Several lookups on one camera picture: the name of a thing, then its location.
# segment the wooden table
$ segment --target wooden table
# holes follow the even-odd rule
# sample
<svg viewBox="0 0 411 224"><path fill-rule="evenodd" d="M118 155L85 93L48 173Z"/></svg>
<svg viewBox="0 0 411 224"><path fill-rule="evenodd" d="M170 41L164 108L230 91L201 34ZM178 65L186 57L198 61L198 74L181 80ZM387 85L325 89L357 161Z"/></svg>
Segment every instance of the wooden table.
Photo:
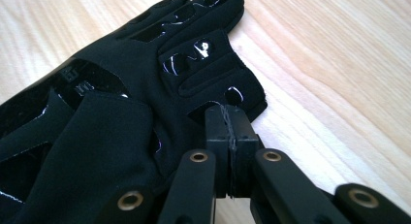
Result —
<svg viewBox="0 0 411 224"><path fill-rule="evenodd" d="M0 0L0 103L160 0ZM230 34L269 103L253 126L320 188L411 213L411 0L245 0ZM216 223L251 223L247 201Z"/></svg>

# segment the metal grommet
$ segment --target metal grommet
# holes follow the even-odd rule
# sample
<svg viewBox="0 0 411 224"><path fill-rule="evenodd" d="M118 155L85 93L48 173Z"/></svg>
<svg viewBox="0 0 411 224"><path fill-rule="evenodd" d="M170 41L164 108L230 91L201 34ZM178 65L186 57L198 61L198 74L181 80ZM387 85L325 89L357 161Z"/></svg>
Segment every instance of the metal grommet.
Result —
<svg viewBox="0 0 411 224"><path fill-rule="evenodd" d="M278 162L278 161L281 160L281 155L278 154L278 153L276 153L276 152L273 152L273 151L267 151L267 152L265 152L265 153L263 154L263 157L264 157L266 160L269 160L269 161L271 161L271 162Z"/></svg>
<svg viewBox="0 0 411 224"><path fill-rule="evenodd" d="M195 152L190 155L190 159L196 163L202 163L208 159L208 155L202 152Z"/></svg>
<svg viewBox="0 0 411 224"><path fill-rule="evenodd" d="M123 211L133 210L139 207L144 200L144 196L139 191L130 191L118 199L117 206Z"/></svg>
<svg viewBox="0 0 411 224"><path fill-rule="evenodd" d="M358 188L348 191L348 196L353 202L365 208L376 208L379 206L378 200L374 196Z"/></svg>

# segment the wood grain surface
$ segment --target wood grain surface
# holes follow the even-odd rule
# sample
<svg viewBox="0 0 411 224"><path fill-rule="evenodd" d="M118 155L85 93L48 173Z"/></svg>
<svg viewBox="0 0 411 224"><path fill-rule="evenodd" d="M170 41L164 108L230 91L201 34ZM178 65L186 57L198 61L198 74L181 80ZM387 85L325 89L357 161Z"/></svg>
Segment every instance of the wood grain surface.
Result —
<svg viewBox="0 0 411 224"><path fill-rule="evenodd" d="M0 103L160 0L0 0ZM245 0L230 34L263 85L253 122L320 188L372 187L411 213L411 0ZM216 223L252 223L246 200Z"/></svg>

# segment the glove finger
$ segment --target glove finger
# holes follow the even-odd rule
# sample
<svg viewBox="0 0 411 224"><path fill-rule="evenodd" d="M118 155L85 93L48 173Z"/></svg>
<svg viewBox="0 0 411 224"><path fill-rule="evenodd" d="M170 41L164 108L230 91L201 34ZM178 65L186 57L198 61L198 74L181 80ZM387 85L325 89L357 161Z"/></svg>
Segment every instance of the glove finger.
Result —
<svg viewBox="0 0 411 224"><path fill-rule="evenodd" d="M254 119L266 104L265 93L252 72L230 46L223 30L178 45L159 56L163 83L188 100L187 112L208 101L237 105Z"/></svg>
<svg viewBox="0 0 411 224"><path fill-rule="evenodd" d="M126 38L130 34L136 33L145 27L157 22L165 15L174 12L176 9L180 8L182 5L187 3L189 0L163 0L160 1L139 16L131 19L126 24L118 28L111 34L117 38Z"/></svg>
<svg viewBox="0 0 411 224"><path fill-rule="evenodd" d="M230 31L241 18L244 0L193 0L131 36L140 42L167 45L161 51L221 28Z"/></svg>

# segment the black glove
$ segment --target black glove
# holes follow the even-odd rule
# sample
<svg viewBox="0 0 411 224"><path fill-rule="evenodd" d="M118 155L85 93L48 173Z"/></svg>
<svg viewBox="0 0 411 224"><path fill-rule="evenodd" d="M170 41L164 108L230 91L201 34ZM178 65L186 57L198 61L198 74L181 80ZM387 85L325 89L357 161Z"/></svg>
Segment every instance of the black glove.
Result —
<svg viewBox="0 0 411 224"><path fill-rule="evenodd" d="M243 0L164 0L0 106L0 220L90 223L119 190L158 197L204 147L206 108L260 114L227 38L242 13Z"/></svg>

